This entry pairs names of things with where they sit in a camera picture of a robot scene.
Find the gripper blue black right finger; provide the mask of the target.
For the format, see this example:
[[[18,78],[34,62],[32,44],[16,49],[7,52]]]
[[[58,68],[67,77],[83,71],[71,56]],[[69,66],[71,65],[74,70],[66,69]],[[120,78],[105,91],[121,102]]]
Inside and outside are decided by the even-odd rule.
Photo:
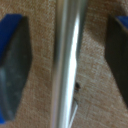
[[[128,16],[108,18],[105,60],[128,108]]]

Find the gripper blue black left finger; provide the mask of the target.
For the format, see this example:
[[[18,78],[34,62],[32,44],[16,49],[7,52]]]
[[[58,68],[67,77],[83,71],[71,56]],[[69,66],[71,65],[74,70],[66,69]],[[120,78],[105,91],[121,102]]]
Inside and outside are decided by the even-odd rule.
[[[28,18],[6,14],[0,21],[0,123],[15,119],[31,63]]]

